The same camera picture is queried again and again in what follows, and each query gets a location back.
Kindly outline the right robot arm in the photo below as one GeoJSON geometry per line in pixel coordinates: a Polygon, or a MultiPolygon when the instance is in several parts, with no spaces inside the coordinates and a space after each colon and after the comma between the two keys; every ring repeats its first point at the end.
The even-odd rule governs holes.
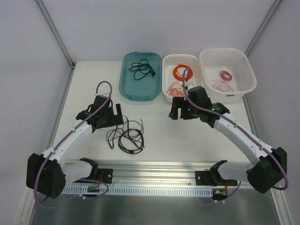
{"type": "Polygon", "coordinates": [[[273,148],[241,126],[222,103],[212,103],[202,86],[184,89],[185,96],[173,97],[169,118],[200,119],[227,137],[249,160],[249,163],[215,163],[201,179],[206,185],[217,186],[226,180],[249,183],[256,191],[265,193],[271,188],[286,190],[287,153],[273,148]]]}

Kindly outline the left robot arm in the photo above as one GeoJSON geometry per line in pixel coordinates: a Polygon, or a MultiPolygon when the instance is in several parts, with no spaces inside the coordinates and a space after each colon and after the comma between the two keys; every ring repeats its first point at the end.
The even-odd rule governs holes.
{"type": "Polygon", "coordinates": [[[42,154],[33,153],[27,162],[26,186],[52,199],[58,197],[66,185],[86,179],[98,179],[98,163],[86,157],[67,165],[72,153],[96,130],[124,123],[120,104],[97,95],[93,104],[78,113],[72,127],[55,145],[42,154]]]}

